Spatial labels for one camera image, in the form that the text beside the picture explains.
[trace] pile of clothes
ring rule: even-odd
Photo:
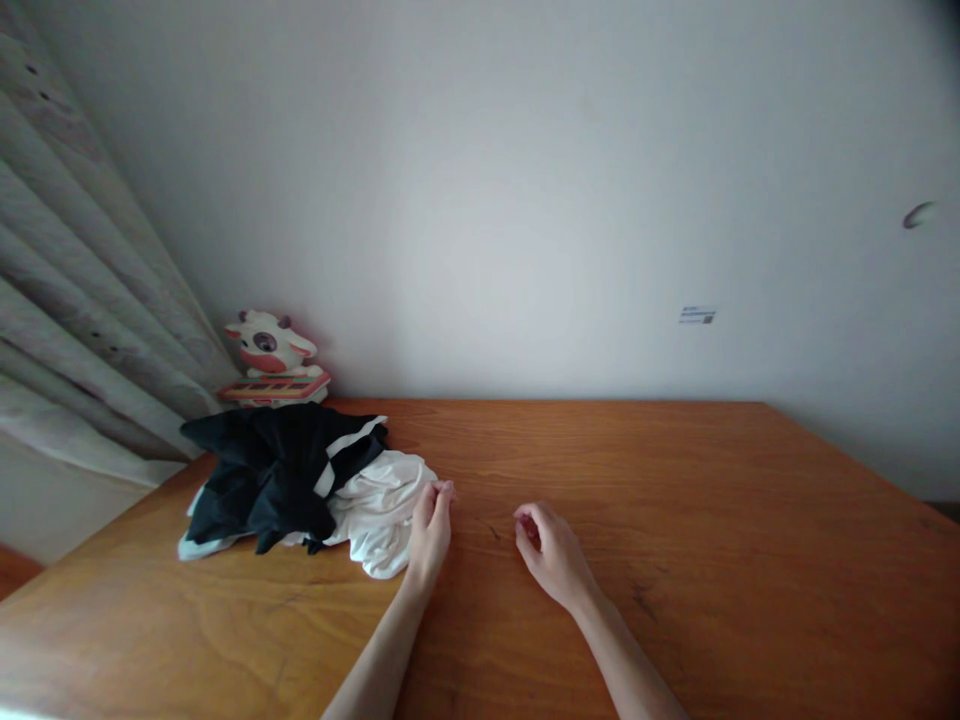
[[[349,541],[351,560],[371,577],[399,573],[409,559],[413,508],[437,476],[422,458],[387,448],[386,420],[304,403],[186,423],[183,435],[220,462],[187,510],[180,559],[256,535],[258,555],[278,543],[312,555]]]

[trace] black cloth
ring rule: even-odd
[[[230,410],[185,423],[180,432],[220,458],[194,507],[187,540],[254,533],[262,555],[291,532],[327,539],[336,522],[326,498],[314,492],[317,480],[330,463],[330,494],[342,488],[386,449],[387,429],[376,425],[333,458],[327,447],[375,418],[303,403]],[[311,545],[310,554],[318,549]]]

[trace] finger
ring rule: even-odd
[[[551,508],[545,502],[526,503],[521,505],[514,511],[513,516],[518,520],[523,516],[533,518],[533,521],[538,527],[548,526],[553,522],[554,518],[556,518],[553,508]]]
[[[540,561],[540,553],[533,547],[533,543],[530,542],[530,538],[527,537],[527,533],[520,523],[517,523],[516,530],[517,549],[520,551],[520,555],[523,556],[523,561],[527,564],[527,568],[532,572],[534,566]]]
[[[533,521],[533,518],[524,515],[518,522],[527,533],[528,538],[531,540],[536,540],[540,537],[540,531],[537,530],[537,524]]]
[[[420,499],[413,509],[413,521],[420,527],[426,527],[433,517],[433,508],[437,502],[438,489],[434,483],[427,483],[420,492]]]
[[[453,482],[447,480],[446,482],[440,483],[440,491],[437,495],[436,507],[433,511],[433,517],[439,518],[442,521],[450,521],[450,503],[453,502],[453,498],[456,495],[456,491],[453,489]]]

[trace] left hand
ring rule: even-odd
[[[456,496],[452,481],[432,482],[423,488],[413,511],[410,564],[404,580],[426,592],[433,590],[450,547],[450,503]]]

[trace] wrist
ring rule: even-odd
[[[432,573],[424,572],[420,568],[408,566],[407,572],[400,583],[400,591],[406,599],[421,602],[426,605],[433,594],[436,577]]]
[[[591,615],[595,615],[606,600],[603,591],[593,583],[590,587],[584,588],[583,592],[567,605],[567,612],[573,616],[577,624],[582,624]]]

